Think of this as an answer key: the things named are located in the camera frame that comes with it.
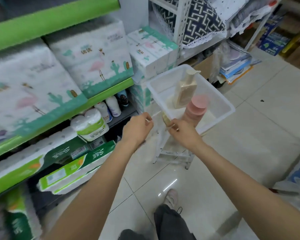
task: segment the foot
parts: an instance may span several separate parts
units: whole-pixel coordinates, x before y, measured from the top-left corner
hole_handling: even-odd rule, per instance
[[[175,189],[169,189],[163,203],[169,206],[170,209],[175,210],[174,207],[178,203],[178,192]]]

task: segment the hand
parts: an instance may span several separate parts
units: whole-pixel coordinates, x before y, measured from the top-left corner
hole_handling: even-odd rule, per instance
[[[133,145],[136,150],[145,141],[152,128],[153,121],[147,112],[133,116],[123,127],[122,141]]]
[[[173,119],[168,127],[171,126],[169,133],[177,142],[191,152],[195,153],[196,149],[204,145],[201,136],[192,124],[184,120]]]

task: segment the dark pants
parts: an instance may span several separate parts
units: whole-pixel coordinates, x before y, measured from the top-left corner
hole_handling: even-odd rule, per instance
[[[154,222],[159,240],[195,240],[186,222],[166,204],[160,205],[154,213]],[[146,240],[144,236],[127,229],[123,230],[118,240]]]

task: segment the pink container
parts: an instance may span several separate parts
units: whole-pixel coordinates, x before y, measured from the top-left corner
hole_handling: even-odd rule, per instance
[[[206,113],[208,104],[209,99],[207,95],[200,94],[193,96],[191,101],[187,104],[181,119],[196,127]]]

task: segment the forearm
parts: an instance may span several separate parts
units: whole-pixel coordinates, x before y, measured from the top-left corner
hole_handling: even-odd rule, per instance
[[[82,188],[46,239],[98,239],[135,146],[123,141]]]
[[[299,239],[300,212],[202,143],[194,153],[259,239]]]

